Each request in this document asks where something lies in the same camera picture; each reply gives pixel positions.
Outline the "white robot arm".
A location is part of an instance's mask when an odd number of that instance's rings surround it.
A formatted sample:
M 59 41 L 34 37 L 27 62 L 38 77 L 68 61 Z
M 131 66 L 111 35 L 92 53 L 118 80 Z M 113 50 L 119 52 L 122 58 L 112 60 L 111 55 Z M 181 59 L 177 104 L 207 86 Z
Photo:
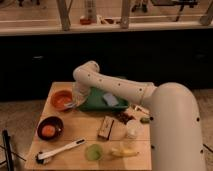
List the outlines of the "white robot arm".
M 75 68 L 73 78 L 82 95 L 96 87 L 149 110 L 152 171 L 207 171 L 199 107 L 186 86 L 103 75 L 94 61 Z

